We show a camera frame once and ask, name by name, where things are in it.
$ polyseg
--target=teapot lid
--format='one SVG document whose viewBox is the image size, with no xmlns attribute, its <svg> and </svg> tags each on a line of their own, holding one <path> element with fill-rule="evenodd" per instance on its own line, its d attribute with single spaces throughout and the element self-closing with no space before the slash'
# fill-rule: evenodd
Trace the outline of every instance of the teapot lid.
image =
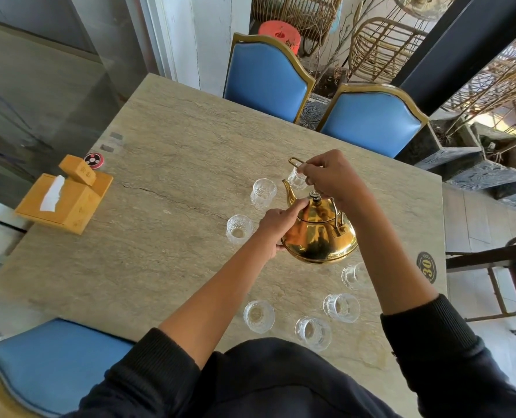
<svg viewBox="0 0 516 418">
<path fill-rule="evenodd" d="M 325 223 L 333 220 L 336 215 L 337 209 L 333 201 L 322 199 L 319 192 L 312 190 L 308 205 L 298 213 L 298 218 L 308 223 Z"/>
</svg>

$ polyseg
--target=black jacket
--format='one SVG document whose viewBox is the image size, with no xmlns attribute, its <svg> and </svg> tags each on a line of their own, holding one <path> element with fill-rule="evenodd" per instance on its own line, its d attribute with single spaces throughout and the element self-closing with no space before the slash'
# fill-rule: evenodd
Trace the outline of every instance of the black jacket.
<svg viewBox="0 0 516 418">
<path fill-rule="evenodd" d="M 516 417 L 516 390 L 449 301 L 381 316 L 425 417 Z M 200 372 L 152 329 L 69 417 L 391 417 L 390 407 L 323 358 L 276 338 L 214 352 Z"/>
</svg>

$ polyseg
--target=hand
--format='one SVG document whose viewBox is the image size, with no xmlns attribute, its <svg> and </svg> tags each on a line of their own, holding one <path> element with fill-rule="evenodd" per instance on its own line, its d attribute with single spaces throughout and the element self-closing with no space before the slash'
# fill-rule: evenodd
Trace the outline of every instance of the hand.
<svg viewBox="0 0 516 418">
<path fill-rule="evenodd" d="M 345 203 L 353 182 L 360 182 L 359 176 L 338 149 L 311 158 L 301 164 L 298 171 L 307 176 L 307 184 L 314 185 L 324 197 L 333 197 L 338 204 Z"/>
<path fill-rule="evenodd" d="M 256 231 L 256 237 L 264 239 L 265 243 L 271 246 L 271 258 L 279 251 L 285 250 L 283 245 L 277 245 L 277 241 L 295 224 L 298 212 L 308 205 L 308 199 L 297 199 L 296 202 L 286 210 L 273 208 L 268 210 L 260 220 L 260 226 Z"/>
</svg>

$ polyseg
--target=teapot spout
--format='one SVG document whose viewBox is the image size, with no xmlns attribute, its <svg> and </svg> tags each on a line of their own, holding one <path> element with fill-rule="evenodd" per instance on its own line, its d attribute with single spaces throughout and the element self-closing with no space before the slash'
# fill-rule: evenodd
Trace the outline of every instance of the teapot spout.
<svg viewBox="0 0 516 418">
<path fill-rule="evenodd" d="M 291 185 L 285 179 L 283 179 L 283 184 L 285 185 L 285 190 L 287 191 L 287 206 L 290 207 L 296 201 L 295 192 L 293 192 Z"/>
</svg>

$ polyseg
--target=cuff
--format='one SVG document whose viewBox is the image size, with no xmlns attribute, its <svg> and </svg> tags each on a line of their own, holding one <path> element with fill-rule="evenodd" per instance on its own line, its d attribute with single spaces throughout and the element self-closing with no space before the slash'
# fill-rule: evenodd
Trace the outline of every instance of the cuff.
<svg viewBox="0 0 516 418">
<path fill-rule="evenodd" d="M 392 316 L 381 315 L 385 335 L 399 359 L 428 361 L 473 348 L 478 339 L 444 295 Z"/>
<path fill-rule="evenodd" d="M 200 369 L 188 353 L 157 328 L 147 332 L 115 367 L 126 379 L 143 379 L 172 405 L 190 397 L 200 377 Z"/>
</svg>

